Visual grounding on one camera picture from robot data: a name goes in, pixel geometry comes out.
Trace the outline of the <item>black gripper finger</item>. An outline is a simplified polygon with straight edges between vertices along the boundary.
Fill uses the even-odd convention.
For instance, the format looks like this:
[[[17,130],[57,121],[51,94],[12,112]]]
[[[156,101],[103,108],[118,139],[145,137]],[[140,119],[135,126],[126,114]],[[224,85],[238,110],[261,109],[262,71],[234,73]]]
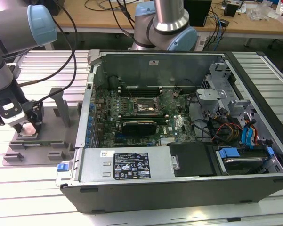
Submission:
[[[27,120],[39,132],[43,122],[43,103],[38,101],[28,101],[25,103],[25,114]]]
[[[0,115],[0,126],[8,125],[13,127],[17,133],[20,133],[23,122],[26,121],[26,114],[23,109],[21,107],[11,107],[11,105],[5,105],[3,109],[3,117]]]

